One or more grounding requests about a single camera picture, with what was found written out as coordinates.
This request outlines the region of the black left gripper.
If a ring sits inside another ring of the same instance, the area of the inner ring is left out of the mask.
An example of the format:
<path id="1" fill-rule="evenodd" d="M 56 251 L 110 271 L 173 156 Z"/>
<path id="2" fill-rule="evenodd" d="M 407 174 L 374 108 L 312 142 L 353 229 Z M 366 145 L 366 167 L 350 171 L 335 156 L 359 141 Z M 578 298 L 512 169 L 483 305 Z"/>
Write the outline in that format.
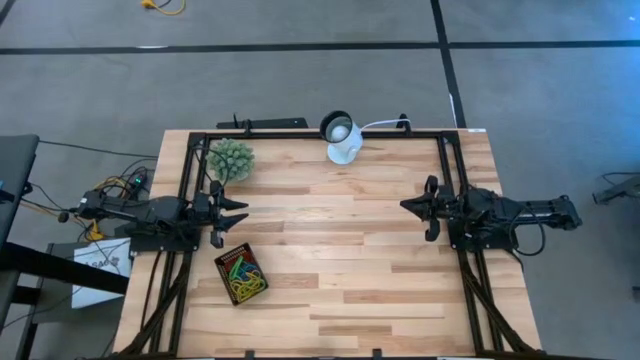
<path id="1" fill-rule="evenodd" d="M 223 189 L 219 180 L 214 180 L 209 184 L 209 193 L 198 192 L 193 198 L 193 223 L 198 226 L 212 226 L 210 243 L 214 248 L 224 247 L 223 231 L 229 231 L 233 226 L 248 217 L 248 214 L 236 214 L 222 217 L 222 230 L 218 226 L 220 209 L 218 200 L 220 191 Z M 247 203 L 221 198 L 221 207 L 225 210 L 238 210 L 248 206 Z"/>

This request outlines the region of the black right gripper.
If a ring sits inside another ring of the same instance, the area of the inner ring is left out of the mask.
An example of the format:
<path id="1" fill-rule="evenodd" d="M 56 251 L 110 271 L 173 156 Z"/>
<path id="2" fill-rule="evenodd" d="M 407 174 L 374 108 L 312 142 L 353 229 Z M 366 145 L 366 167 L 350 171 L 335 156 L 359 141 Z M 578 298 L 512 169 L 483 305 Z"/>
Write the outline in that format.
<path id="1" fill-rule="evenodd" d="M 421 220 L 429 223 L 429 229 L 425 232 L 427 241 L 435 241 L 440 232 L 440 219 L 451 220 L 462 216 L 462 204 L 453 189 L 447 185 L 440 185 L 438 178 L 429 175 L 425 184 L 425 193 L 422 195 L 402 200 L 402 207 L 418 206 L 411 209 L 411 212 Z"/>

